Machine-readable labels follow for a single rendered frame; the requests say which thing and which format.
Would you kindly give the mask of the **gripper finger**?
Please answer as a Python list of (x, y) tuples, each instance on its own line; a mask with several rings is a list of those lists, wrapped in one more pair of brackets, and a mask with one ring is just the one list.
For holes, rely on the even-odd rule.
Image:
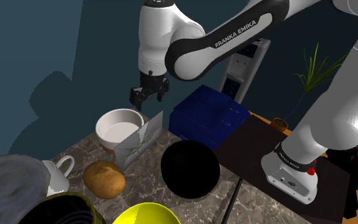
[(142, 103), (148, 98), (149, 95), (149, 88), (131, 88), (129, 101), (133, 106), (137, 108), (138, 111), (141, 111)]
[(170, 82), (167, 78), (164, 78), (162, 85), (159, 88), (158, 93), (157, 93), (157, 100), (159, 102), (162, 102), (163, 96), (165, 95), (166, 92), (169, 91), (169, 88), (170, 88)]

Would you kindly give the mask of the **white bowl with brown base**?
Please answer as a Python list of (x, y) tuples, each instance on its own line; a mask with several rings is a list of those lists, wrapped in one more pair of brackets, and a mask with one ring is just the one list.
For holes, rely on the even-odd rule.
[(114, 109), (98, 119), (95, 132), (102, 148), (114, 155), (114, 148), (143, 125), (143, 117), (135, 110)]

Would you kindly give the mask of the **grey standing picture card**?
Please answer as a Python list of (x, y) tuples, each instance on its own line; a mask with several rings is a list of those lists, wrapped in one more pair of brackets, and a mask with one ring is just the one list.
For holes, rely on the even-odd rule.
[(125, 171), (159, 139), (162, 134), (162, 124), (163, 111), (160, 111), (114, 148), (116, 161), (121, 171)]

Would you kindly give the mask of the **dark blue box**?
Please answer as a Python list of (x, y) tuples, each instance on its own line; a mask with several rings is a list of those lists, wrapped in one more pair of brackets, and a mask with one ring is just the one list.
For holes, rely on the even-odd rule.
[(201, 85), (174, 108), (169, 131), (213, 150), (250, 116), (231, 97)]

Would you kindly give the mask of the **black bowl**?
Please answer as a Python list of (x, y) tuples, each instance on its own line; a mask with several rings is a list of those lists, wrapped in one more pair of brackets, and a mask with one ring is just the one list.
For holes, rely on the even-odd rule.
[(192, 140), (171, 144), (160, 162), (162, 178), (171, 192), (185, 199), (198, 199), (218, 184), (220, 166), (206, 145)]

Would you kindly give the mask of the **tall grey appliance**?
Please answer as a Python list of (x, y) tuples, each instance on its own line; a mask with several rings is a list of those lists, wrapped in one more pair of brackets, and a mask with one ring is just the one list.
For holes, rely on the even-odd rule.
[(228, 58), (219, 91), (241, 104), (271, 44), (260, 38)]

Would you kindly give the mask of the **brown potato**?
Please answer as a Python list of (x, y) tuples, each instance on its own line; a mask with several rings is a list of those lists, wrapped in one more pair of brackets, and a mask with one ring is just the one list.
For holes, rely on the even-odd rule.
[(105, 160), (88, 165), (83, 172), (85, 186), (98, 198), (113, 199), (122, 193), (125, 178), (120, 168)]

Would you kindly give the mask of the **dark robot stand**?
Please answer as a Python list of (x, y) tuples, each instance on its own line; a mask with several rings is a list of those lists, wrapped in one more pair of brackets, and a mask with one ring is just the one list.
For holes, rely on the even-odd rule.
[(324, 157), (317, 159), (316, 198), (303, 204), (267, 181), (261, 158), (286, 135), (252, 115), (213, 152), (219, 163), (312, 224), (341, 224), (350, 174)]

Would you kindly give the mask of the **white mug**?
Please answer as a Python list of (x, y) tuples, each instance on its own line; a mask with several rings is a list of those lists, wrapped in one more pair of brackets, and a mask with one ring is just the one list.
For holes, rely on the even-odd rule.
[[(69, 160), (70, 164), (69, 167), (63, 172), (60, 170), (60, 168), (66, 160)], [(50, 173), (50, 183), (48, 185), (48, 193), (46, 196), (48, 197), (56, 193), (68, 191), (69, 180), (67, 176), (70, 174), (72, 168), (74, 167), (74, 157), (66, 155), (62, 157), (56, 164), (50, 160), (42, 160), (42, 163), (45, 165), (45, 167)]]

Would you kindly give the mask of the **yellow bowl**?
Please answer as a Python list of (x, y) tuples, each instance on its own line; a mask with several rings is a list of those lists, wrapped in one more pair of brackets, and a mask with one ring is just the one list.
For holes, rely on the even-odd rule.
[(169, 208), (154, 202), (143, 202), (126, 209), (112, 224), (181, 224), (181, 222)]

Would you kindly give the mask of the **thin black rod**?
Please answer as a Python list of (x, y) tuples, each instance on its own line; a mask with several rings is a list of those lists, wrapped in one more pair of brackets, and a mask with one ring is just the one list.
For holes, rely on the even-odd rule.
[(238, 181), (237, 181), (235, 190), (234, 190), (234, 192), (233, 192), (233, 194), (231, 196), (231, 199), (230, 199), (230, 202), (228, 204), (228, 207), (226, 208), (226, 211), (225, 211), (225, 214), (223, 216), (221, 224), (227, 224), (227, 222), (228, 222), (228, 218), (230, 216), (230, 213), (231, 213), (231, 210), (233, 208), (233, 205), (234, 205), (234, 203), (236, 201), (236, 197), (237, 197), (237, 195), (239, 193), (240, 187), (242, 185), (242, 181), (243, 181), (242, 178), (239, 178)]

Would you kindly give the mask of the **dark pot with olive rim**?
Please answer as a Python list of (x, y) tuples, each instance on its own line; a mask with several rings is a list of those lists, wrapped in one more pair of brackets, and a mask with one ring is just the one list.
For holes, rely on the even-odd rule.
[(107, 224), (90, 200), (80, 193), (48, 196), (17, 224)]

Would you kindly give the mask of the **green potted plant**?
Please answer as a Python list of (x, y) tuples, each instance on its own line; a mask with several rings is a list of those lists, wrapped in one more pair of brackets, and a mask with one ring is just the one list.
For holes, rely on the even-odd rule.
[(284, 133), (288, 128), (289, 124), (287, 119), (293, 114), (293, 112), (297, 109), (297, 107), (301, 104), (304, 96), (311, 89), (320, 85), (321, 83), (331, 81), (333, 79), (332, 75), (334, 72), (342, 66), (343, 61), (347, 57), (347, 53), (340, 57), (336, 62), (333, 62), (331, 65), (327, 65), (326, 61), (328, 60), (328, 56), (325, 56), (320, 64), (317, 63), (317, 56), (319, 52), (319, 43), (317, 43), (313, 55), (309, 57), (306, 56), (305, 48), (303, 49), (303, 56), (306, 65), (306, 73), (299, 74), (294, 73), (293, 76), (296, 76), (301, 81), (303, 90), (299, 99), (297, 100), (295, 106), (284, 116), (283, 118), (273, 118), (270, 122), (270, 125), (277, 129), (278, 131)]

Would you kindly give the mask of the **grey lumpy object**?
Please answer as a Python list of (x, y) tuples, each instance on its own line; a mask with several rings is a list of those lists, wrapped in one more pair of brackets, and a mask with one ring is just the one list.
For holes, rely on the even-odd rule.
[(46, 199), (50, 173), (28, 155), (0, 156), (0, 224), (18, 224)]

